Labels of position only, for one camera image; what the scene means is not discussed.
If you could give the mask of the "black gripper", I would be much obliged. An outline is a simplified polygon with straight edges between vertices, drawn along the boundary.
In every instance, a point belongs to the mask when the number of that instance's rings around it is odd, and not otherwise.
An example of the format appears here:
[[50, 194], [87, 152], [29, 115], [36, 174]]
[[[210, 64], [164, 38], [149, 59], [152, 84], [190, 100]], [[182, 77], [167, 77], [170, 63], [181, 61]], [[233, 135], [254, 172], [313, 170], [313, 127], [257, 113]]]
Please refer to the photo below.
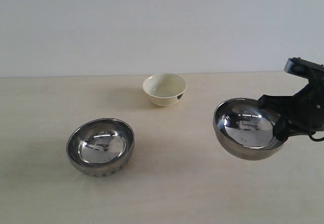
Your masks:
[[291, 96], [262, 95], [259, 109], [284, 113], [273, 126], [273, 136], [287, 141], [289, 135], [314, 135], [323, 131], [323, 71], [316, 69], [289, 69], [289, 73], [306, 78], [308, 83]]

